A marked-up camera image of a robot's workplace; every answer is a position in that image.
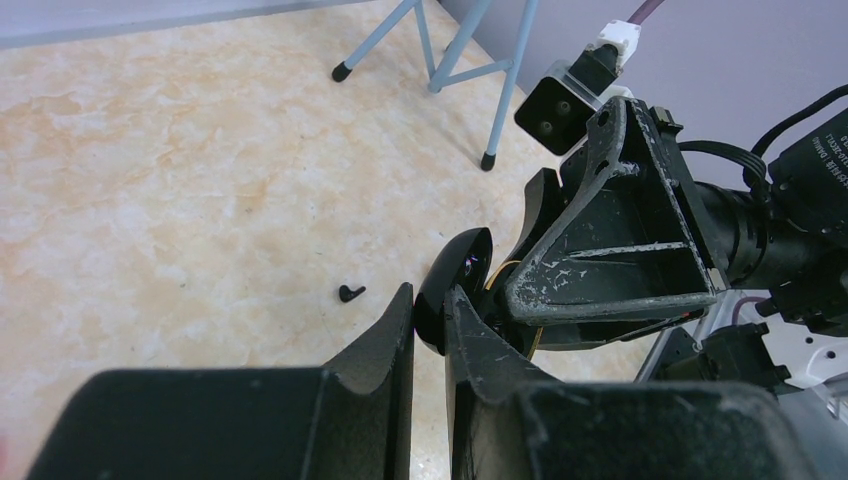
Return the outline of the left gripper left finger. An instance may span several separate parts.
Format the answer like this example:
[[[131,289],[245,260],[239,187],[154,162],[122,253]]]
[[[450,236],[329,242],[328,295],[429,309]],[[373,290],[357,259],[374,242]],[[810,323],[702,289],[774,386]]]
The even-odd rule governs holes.
[[[124,369],[69,399],[32,479],[406,479],[413,288],[320,366]]]

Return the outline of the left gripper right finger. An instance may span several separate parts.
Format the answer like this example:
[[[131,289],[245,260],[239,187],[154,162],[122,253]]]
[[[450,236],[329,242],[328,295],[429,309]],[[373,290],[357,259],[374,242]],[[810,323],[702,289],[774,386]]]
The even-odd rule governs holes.
[[[813,479],[777,402],[736,382],[566,383],[445,296],[455,479]]]

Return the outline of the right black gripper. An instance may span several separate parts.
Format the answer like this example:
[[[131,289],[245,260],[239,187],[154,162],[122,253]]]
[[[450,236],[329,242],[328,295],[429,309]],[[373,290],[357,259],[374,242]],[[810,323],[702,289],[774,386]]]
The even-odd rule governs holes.
[[[524,223],[492,278],[486,322],[520,352],[588,350],[698,318],[721,290],[765,289],[804,262],[804,236],[775,216],[753,160],[751,189],[696,180],[670,117],[615,97],[583,145],[525,186]]]

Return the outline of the black earbud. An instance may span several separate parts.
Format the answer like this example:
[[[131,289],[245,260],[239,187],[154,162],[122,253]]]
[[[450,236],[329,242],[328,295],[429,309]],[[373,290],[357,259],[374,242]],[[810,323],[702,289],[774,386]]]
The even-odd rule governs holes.
[[[362,295],[366,290],[366,286],[351,288],[348,285],[343,284],[338,288],[338,298],[342,303],[349,303]]]

